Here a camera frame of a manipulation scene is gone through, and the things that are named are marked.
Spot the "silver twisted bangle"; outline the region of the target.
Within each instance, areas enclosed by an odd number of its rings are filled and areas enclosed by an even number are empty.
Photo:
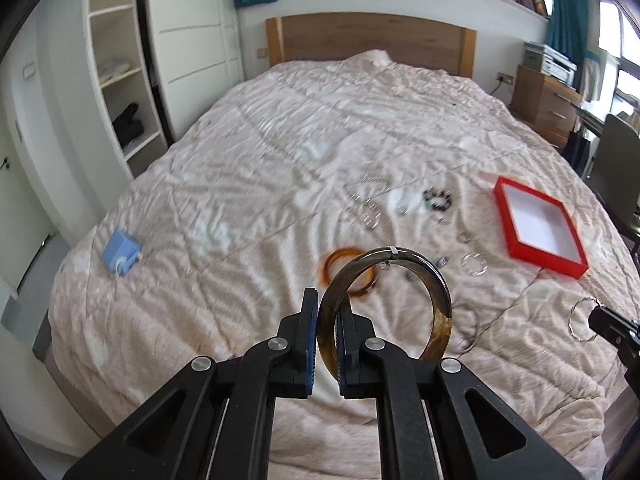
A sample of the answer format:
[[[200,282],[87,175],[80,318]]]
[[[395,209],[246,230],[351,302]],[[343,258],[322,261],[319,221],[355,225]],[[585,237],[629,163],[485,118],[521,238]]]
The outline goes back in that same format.
[[[577,300],[570,307],[567,315],[567,330],[574,340],[585,344],[597,338],[597,334],[589,326],[589,315],[596,307],[601,307],[601,303],[591,296]]]
[[[461,267],[466,274],[481,276],[488,270],[488,263],[478,252],[469,252],[462,257]]]

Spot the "dark translucent brown bangle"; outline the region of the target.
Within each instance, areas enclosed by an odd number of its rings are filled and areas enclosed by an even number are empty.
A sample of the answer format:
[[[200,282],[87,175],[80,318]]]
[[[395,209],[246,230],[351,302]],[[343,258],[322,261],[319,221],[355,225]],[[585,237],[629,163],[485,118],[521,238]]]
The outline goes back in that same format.
[[[338,354],[335,336],[335,321],[338,308],[347,295],[347,289],[363,271],[374,268],[380,263],[395,259],[421,261],[424,256],[412,249],[387,246],[364,252],[350,266],[346,266],[329,284],[320,302],[317,322],[317,341],[322,361],[330,374],[338,378]],[[444,327],[445,318],[452,311],[451,296],[444,278],[437,275],[418,276],[417,279],[425,287],[431,300],[433,310],[430,339],[427,341],[419,361],[437,361],[446,349],[440,330]]]

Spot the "amber orange bangle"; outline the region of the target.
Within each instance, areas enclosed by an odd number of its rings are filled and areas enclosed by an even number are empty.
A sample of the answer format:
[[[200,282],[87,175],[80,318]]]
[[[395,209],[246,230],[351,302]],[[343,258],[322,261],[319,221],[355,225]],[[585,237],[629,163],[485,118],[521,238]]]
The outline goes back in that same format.
[[[363,250],[354,246],[343,247],[331,252],[324,258],[320,268],[322,285],[328,287],[341,270],[346,268],[346,266],[350,266],[355,259],[362,255]],[[377,268],[370,268],[363,271],[347,289],[348,296],[350,298],[367,296],[369,292],[372,292],[377,281]]]

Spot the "thin metal wire bangle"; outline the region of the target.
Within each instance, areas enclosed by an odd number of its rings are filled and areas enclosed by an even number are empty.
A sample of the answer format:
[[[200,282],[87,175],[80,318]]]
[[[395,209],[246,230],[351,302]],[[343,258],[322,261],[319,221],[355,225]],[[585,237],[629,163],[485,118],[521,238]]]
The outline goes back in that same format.
[[[445,356],[463,356],[470,352],[480,334],[480,316],[469,304],[454,304],[440,330],[446,342]]]

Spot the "grey office chair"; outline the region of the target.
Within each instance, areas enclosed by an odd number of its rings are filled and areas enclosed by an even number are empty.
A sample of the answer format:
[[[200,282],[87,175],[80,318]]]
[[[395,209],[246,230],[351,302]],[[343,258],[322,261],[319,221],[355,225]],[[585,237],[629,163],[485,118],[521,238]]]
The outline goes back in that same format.
[[[628,122],[606,116],[586,179],[624,237],[639,244],[639,135]]]

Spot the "pink quilted bedspread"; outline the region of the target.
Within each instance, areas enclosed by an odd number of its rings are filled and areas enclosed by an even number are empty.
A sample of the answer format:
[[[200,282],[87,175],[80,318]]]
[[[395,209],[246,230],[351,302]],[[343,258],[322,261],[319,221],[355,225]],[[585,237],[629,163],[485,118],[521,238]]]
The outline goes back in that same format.
[[[589,270],[512,258],[498,177],[559,200]],[[142,245],[124,276],[101,259],[116,229]],[[625,389],[615,349],[567,330],[587,296],[628,318],[639,275],[597,197],[552,146],[468,78],[369,51],[289,62],[232,89],[129,185],[66,256],[51,292],[51,363],[107,434],[190,359],[242,356],[320,287],[334,250],[405,247],[434,260],[452,305],[480,316],[460,360],[584,477],[614,451]],[[461,259],[478,252],[481,276]]]

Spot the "black shopping bag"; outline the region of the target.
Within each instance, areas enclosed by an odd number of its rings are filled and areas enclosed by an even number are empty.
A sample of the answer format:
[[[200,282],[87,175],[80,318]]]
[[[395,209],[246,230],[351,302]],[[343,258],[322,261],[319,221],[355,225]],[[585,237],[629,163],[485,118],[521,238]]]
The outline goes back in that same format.
[[[579,132],[571,132],[562,151],[563,158],[579,177],[584,175],[590,155],[591,142]]]

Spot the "blue plug adapter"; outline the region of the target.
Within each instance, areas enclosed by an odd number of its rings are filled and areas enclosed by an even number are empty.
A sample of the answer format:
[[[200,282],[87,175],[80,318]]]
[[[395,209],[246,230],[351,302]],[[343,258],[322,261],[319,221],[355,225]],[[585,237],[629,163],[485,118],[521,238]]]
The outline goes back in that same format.
[[[141,255],[142,245],[126,231],[116,229],[106,243],[101,259],[111,273],[124,276]]]

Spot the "wooden drawer nightstand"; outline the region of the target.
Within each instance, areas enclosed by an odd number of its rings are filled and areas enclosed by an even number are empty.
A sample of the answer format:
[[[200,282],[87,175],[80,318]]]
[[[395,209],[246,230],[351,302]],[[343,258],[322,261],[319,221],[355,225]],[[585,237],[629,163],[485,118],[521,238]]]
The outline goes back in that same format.
[[[557,148],[565,148],[582,96],[552,76],[518,66],[509,110]]]

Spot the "white printer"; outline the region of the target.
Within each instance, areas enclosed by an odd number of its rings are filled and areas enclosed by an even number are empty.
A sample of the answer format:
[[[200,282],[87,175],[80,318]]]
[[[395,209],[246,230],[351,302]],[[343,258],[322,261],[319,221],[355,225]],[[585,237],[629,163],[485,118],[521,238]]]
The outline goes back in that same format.
[[[551,76],[567,87],[574,84],[577,66],[567,56],[546,44],[526,42],[524,44],[523,65],[531,70]]]

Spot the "black folded clothes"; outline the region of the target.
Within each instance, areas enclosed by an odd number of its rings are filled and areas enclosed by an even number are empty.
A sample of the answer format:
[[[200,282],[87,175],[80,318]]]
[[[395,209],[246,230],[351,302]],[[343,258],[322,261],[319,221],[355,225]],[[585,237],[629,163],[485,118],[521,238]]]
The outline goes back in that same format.
[[[142,121],[136,117],[137,103],[130,103],[112,122],[119,145],[124,148],[144,133]]]

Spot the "right teal curtain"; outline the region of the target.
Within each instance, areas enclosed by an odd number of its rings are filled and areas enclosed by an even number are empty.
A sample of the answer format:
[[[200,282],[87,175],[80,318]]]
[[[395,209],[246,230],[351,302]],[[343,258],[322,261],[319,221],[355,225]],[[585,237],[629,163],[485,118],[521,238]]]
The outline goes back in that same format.
[[[587,51],[589,0],[552,0],[546,44],[579,66]]]

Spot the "wooden headboard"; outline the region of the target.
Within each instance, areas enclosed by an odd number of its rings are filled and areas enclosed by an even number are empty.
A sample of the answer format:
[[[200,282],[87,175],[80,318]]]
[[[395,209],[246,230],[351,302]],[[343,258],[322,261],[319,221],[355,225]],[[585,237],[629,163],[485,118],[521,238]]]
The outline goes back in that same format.
[[[384,50],[401,64],[471,78],[477,32],[398,14],[326,12],[265,20],[269,64],[338,61]]]

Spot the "white wardrobe with shelves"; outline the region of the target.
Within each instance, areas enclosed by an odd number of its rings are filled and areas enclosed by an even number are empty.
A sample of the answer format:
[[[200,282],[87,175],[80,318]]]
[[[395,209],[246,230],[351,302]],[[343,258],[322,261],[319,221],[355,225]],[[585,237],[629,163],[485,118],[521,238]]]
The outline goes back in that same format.
[[[244,79],[233,0],[88,0],[88,25],[110,121],[139,105],[144,133],[120,147],[133,176]]]

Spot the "wall power socket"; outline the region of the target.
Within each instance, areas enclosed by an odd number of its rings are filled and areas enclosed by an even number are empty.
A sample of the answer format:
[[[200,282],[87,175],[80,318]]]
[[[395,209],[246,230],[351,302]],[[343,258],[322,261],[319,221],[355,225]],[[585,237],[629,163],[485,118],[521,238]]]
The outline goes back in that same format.
[[[514,84],[514,77],[505,73],[498,73],[497,80],[503,84],[507,84],[508,86],[512,86],[512,84]]]

